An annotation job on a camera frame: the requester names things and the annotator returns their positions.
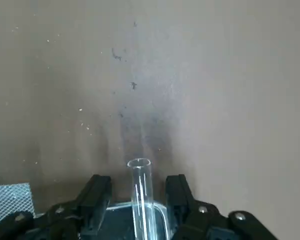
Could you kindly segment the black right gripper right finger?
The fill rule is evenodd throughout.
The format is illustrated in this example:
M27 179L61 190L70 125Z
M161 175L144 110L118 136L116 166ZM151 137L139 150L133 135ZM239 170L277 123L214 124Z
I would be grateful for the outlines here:
M172 240L275 239L250 212L234 210L224 216L214 204L196 200L183 174L166 178L165 195Z

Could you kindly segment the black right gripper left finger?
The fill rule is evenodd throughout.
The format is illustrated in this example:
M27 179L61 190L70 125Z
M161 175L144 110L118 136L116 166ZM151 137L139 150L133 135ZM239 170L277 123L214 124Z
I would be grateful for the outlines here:
M96 240L112 197L110 176L95 174L76 199L40 217L17 211L0 221L0 240Z

